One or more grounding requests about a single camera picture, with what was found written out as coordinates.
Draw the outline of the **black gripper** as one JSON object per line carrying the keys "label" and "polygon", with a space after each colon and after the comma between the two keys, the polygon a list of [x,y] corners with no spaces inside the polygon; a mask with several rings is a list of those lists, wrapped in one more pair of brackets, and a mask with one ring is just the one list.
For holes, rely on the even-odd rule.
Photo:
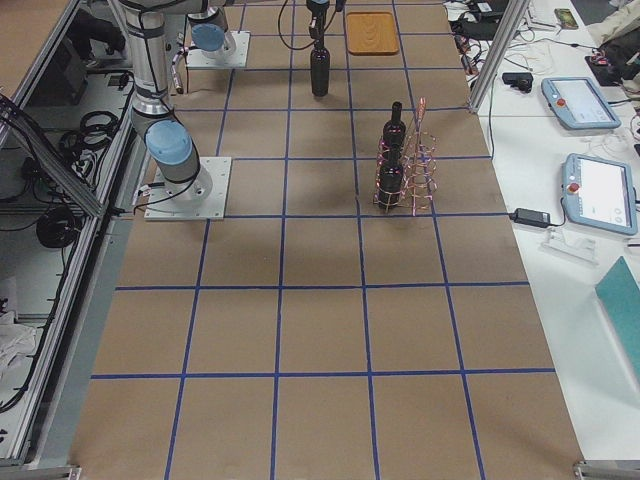
{"label": "black gripper", "polygon": [[345,4],[345,0],[336,0],[333,14],[330,19],[327,19],[327,12],[330,6],[329,0],[306,0],[306,8],[311,13],[311,20],[308,26],[310,37],[323,37],[335,14],[342,12]]}

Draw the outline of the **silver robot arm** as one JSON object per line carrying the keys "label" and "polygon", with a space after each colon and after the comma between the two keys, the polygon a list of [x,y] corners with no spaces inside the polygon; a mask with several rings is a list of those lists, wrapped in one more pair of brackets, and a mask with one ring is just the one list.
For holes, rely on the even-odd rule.
{"label": "silver robot arm", "polygon": [[[294,47],[285,40],[281,31],[282,15],[288,5],[288,1],[285,1],[279,10],[276,23],[280,41],[291,51],[303,51],[311,46],[313,46],[315,50],[323,48],[326,29],[330,27],[335,15],[343,11],[345,4],[345,1],[336,1],[331,18],[326,20],[330,2],[307,1],[306,8],[311,12],[311,20],[308,26],[311,42],[304,46]],[[195,17],[191,15],[189,17],[189,22],[192,29],[193,49],[198,48],[200,50],[210,52],[223,51],[227,42],[232,40],[230,32],[225,28],[218,26],[214,20],[207,20],[203,25],[197,26]]]}
{"label": "silver robot arm", "polygon": [[131,121],[164,178],[168,196],[200,200],[212,189],[194,140],[169,98],[165,16],[184,14],[195,46],[221,49],[228,29],[224,1],[121,1],[134,74]]}

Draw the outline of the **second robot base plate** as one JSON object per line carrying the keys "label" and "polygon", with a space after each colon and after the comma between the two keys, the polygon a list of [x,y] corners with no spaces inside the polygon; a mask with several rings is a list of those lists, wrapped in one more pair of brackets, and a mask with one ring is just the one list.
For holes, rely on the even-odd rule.
{"label": "second robot base plate", "polygon": [[187,56],[190,70],[243,69],[247,65],[249,31],[227,31],[213,34],[212,40],[193,40]]}

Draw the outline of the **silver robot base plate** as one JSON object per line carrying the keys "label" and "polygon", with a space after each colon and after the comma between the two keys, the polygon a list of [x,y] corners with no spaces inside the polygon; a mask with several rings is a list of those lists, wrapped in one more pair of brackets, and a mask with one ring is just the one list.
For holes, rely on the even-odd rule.
{"label": "silver robot base plate", "polygon": [[178,186],[167,182],[156,169],[154,182],[161,186],[150,190],[144,203],[147,221],[223,220],[225,216],[231,157],[202,157],[195,181]]}

